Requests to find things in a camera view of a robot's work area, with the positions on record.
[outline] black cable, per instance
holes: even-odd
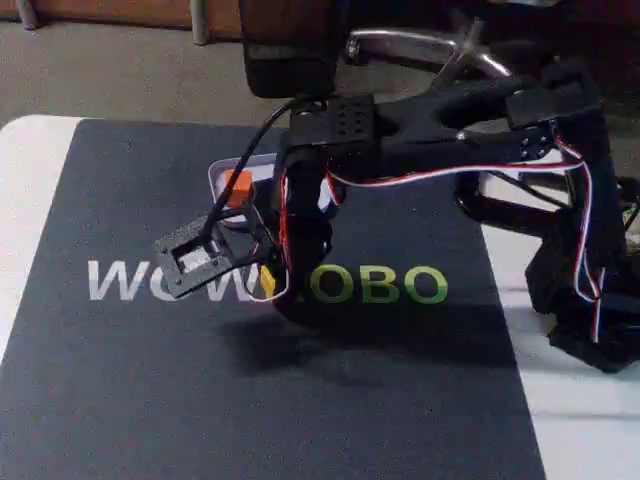
[[[494,177],[497,177],[500,180],[513,185],[514,187],[518,187],[520,190],[527,192],[529,195],[536,197],[538,200],[542,200],[543,202],[550,203],[552,205],[555,205],[556,207],[569,208],[569,205],[567,205],[566,203],[562,203],[561,201],[556,200],[555,198],[551,198],[548,195],[545,195],[544,193],[540,193],[535,188],[532,188],[526,183],[521,182],[520,180],[516,180],[515,178],[512,178],[509,175],[506,175],[502,172],[489,172],[489,173],[491,173],[491,175],[493,175]]]
[[[251,142],[249,142],[247,149],[242,154],[242,157],[240,157],[240,160],[238,161],[236,168],[234,168],[233,173],[231,174],[231,177],[229,177],[229,180],[227,181],[227,184],[225,185],[224,190],[222,190],[222,193],[218,197],[218,200],[216,201],[215,205],[207,215],[207,219],[205,220],[204,225],[202,226],[202,230],[200,230],[200,238],[203,241],[206,241],[209,235],[211,234],[211,230],[213,229],[213,226],[218,221],[220,212],[222,212],[222,209],[225,207],[225,205],[229,201],[229,197],[231,196],[233,187],[238,181],[238,177],[240,176],[240,173],[242,173],[244,168],[247,166],[247,162],[249,161],[249,158],[251,158],[251,155],[253,155],[253,152],[255,151],[256,147],[262,140],[262,137],[264,137],[264,135],[269,131],[269,129],[276,122],[276,120],[278,120],[278,118],[284,115],[287,111],[295,108],[296,106],[300,105],[303,102],[308,102],[310,100],[312,100],[312,97],[308,95],[295,97],[289,100],[288,102],[282,104],[277,109],[275,109],[273,113],[269,116],[269,118],[265,120],[265,122],[262,124],[260,129],[256,132],[256,134],[251,139]]]

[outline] orange block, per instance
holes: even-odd
[[[233,170],[227,170],[224,172],[225,185],[229,183],[229,179],[233,174]],[[253,188],[253,174],[251,172],[244,171],[240,173],[236,184],[233,186],[231,196],[227,202],[227,206],[231,208],[240,208],[242,204],[251,195],[251,189]]]

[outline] wooden furniture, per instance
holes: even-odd
[[[32,3],[45,20],[191,27],[189,0],[32,0]],[[15,0],[0,0],[0,17],[18,18]],[[240,38],[238,0],[209,0],[208,26],[213,39]]]

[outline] mouse pad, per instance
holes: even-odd
[[[544,478],[452,178],[350,189],[284,314],[248,301],[255,268],[172,301],[152,243],[254,131],[78,126],[0,370],[0,476]]]

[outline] printed logo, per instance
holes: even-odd
[[[110,290],[116,290],[122,301],[132,301],[147,281],[154,297],[164,302],[176,301],[163,287],[163,273],[160,267],[149,273],[150,262],[139,262],[135,269],[127,268],[124,261],[112,262],[108,268],[101,267],[97,260],[89,260],[89,299],[103,300]],[[324,281],[330,278],[335,288],[327,289]],[[429,288],[418,288],[417,282],[429,284]],[[238,270],[229,272],[219,280],[207,285],[207,294],[212,302],[221,301],[231,289],[240,302],[250,301],[243,284],[245,278]],[[406,294],[416,303],[435,305],[447,298],[449,284],[439,270],[419,265],[409,269],[403,276],[382,265],[362,265],[359,275],[354,275],[340,265],[321,265],[311,274],[309,290],[323,303],[342,303],[356,296],[356,282],[359,282],[362,303],[393,303]],[[253,293],[258,283],[258,267],[253,265],[246,278],[246,288]]]

